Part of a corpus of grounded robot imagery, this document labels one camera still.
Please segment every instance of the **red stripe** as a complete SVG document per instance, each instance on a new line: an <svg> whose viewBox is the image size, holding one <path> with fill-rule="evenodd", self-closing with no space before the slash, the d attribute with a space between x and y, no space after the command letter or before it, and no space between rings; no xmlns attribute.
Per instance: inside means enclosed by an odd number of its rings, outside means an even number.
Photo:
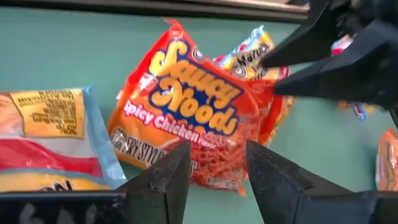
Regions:
<svg viewBox="0 0 398 224"><path fill-rule="evenodd" d="M64 156L27 139L0 139L0 170L28 168L55 169L81 172L95 177L103 176L97 158L82 159Z"/></svg>

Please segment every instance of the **yellow lettering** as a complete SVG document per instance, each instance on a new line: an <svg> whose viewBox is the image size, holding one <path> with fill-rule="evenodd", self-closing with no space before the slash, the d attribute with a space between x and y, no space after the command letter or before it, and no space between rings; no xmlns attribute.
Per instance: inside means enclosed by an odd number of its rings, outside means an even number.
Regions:
<svg viewBox="0 0 398 224"><path fill-rule="evenodd" d="M209 122L212 116L213 116L213 109L208 105L203 105L199 107L198 111L196 112L195 119L200 124L205 124Z"/></svg>
<svg viewBox="0 0 398 224"><path fill-rule="evenodd" d="M172 90L173 94L162 94L160 91L157 91L152 94L151 100L157 106L164 106L170 102L173 97L181 97L182 96L182 87L180 83L174 78L163 78L159 82L159 87L162 90Z"/></svg>
<svg viewBox="0 0 398 224"><path fill-rule="evenodd" d="M196 66L190 64L187 60L180 60L170 68L170 76L178 78L180 82L185 83L196 70Z"/></svg>
<svg viewBox="0 0 398 224"><path fill-rule="evenodd" d="M169 110L176 112L178 110L178 108L180 107L181 102L186 99L192 98L193 93L194 93L194 91L191 88L187 88L186 90L184 90L182 95L174 94L172 101L170 102L170 105L169 105Z"/></svg>
<svg viewBox="0 0 398 224"><path fill-rule="evenodd" d="M199 106L199 104L198 104L197 100L190 98L190 99L185 100L182 103L180 112L181 112L182 116L189 118L195 114L195 112L198 109L198 106Z"/></svg>
<svg viewBox="0 0 398 224"><path fill-rule="evenodd" d="M149 72L155 76L164 76L170 73L170 67L177 63L177 56L185 55L188 52L187 45L180 41L174 41L169 44L167 53L156 52L150 60Z"/></svg>
<svg viewBox="0 0 398 224"><path fill-rule="evenodd" d="M234 118L234 108L228 108L225 112L214 111L227 107L231 100L237 97L241 90L226 83L198 68L189 60L179 60L179 55L185 55L188 46L182 41L174 41L169 44L166 53L157 52L151 59L149 72L155 76L170 75L160 79L160 91L152 94L151 100L157 106L166 106L173 112L179 112L182 116L189 118L195 116L199 124L208 123L209 128L232 134L238 125L238 118ZM184 83L189 88L183 90ZM199 105L194 98L195 89L204 91L208 96L206 105ZM214 105L209 105L212 98Z"/></svg>

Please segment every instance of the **orange package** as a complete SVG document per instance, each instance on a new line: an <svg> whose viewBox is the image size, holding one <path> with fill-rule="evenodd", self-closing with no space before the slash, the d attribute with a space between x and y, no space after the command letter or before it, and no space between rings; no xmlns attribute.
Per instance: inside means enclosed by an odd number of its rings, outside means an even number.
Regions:
<svg viewBox="0 0 398 224"><path fill-rule="evenodd" d="M213 61L230 75L245 80L280 80L289 75L288 67L264 68L260 65L260 59L274 48L274 43L266 31L265 26L255 28L251 35L241 42L235 49L226 55L222 55ZM288 117L293 105L291 96L276 96L271 110L266 110L268 118L262 138L259 143L268 146L277 133L277 128Z"/></svg>
<svg viewBox="0 0 398 224"><path fill-rule="evenodd" d="M398 190L398 137L394 129L388 129L380 138L377 154L376 185L380 191Z"/></svg>
<svg viewBox="0 0 398 224"><path fill-rule="evenodd" d="M177 21L131 73L108 132L118 158L146 169L190 141L191 182L245 194L246 140L258 141L259 110L272 81L246 83L204 57Z"/></svg>

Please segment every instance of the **snack package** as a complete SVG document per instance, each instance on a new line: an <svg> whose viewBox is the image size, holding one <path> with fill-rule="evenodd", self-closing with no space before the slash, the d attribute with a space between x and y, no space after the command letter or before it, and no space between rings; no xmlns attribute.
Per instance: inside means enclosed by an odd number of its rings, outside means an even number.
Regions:
<svg viewBox="0 0 398 224"><path fill-rule="evenodd" d="M204 57L183 27L171 26L131 73L108 124L118 158L146 169L190 141L191 182L239 192L246 140L258 140L259 109L272 81L245 83Z"/></svg>
<svg viewBox="0 0 398 224"><path fill-rule="evenodd" d="M0 92L0 151L0 192L126 181L90 88Z"/></svg>
<svg viewBox="0 0 398 224"><path fill-rule="evenodd" d="M376 161L376 186L380 191L398 190L398 137L393 128L380 138Z"/></svg>
<svg viewBox="0 0 398 224"><path fill-rule="evenodd" d="M239 44L231 53L213 59L213 62L221 68L227 70L231 75L244 80L279 80L289 75L288 67L264 68L260 65L260 59L274 48L274 43L264 26L254 29L246 40ZM262 134L260 144L268 146L277 128L289 115L294 98L277 96L271 106L271 111L263 111L269 114L265 125L273 124L270 133Z"/></svg>
<svg viewBox="0 0 398 224"><path fill-rule="evenodd" d="M345 48L347 48L353 40L348 36L344 36L340 40L337 40L332 46L331 46L331 54L332 55L337 55L342 53ZM347 108L352 108L356 117L360 121L366 120L369 114L373 112L374 106L373 105L367 105L363 103L355 103L355 102L345 102L345 101L339 101L338 102L338 108L339 109L347 109Z"/></svg>

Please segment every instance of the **green background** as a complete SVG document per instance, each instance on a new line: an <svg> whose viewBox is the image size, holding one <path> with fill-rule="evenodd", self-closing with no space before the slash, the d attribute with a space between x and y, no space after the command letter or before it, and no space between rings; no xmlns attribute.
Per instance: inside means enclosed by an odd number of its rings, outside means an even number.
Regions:
<svg viewBox="0 0 398 224"><path fill-rule="evenodd" d="M264 21L180 22L210 57L229 52L260 24L275 43L298 27ZM0 8L0 90L94 85L107 121L126 77L167 28L159 17ZM351 190L373 189L377 142L392 125L378 111L360 122L352 110L339 111L334 102L299 99L271 149ZM124 167L129 177L138 173ZM246 198L190 187L184 223L262 223L250 183L245 186Z"/></svg>

